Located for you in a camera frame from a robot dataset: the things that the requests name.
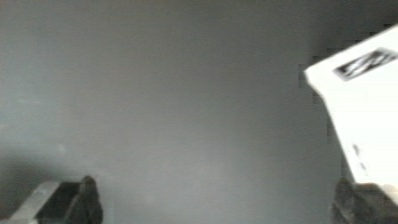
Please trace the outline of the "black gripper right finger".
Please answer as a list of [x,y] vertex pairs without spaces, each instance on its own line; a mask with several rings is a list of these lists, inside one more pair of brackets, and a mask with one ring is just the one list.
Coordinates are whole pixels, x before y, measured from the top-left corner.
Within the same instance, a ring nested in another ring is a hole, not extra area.
[[340,179],[331,224],[398,224],[398,205],[373,183],[359,184]]

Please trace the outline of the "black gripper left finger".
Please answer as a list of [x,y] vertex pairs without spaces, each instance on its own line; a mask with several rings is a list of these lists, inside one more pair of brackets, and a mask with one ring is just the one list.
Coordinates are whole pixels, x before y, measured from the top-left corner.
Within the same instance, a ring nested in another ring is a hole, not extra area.
[[103,224],[98,184],[91,176],[78,182],[61,183],[36,219],[39,224]]

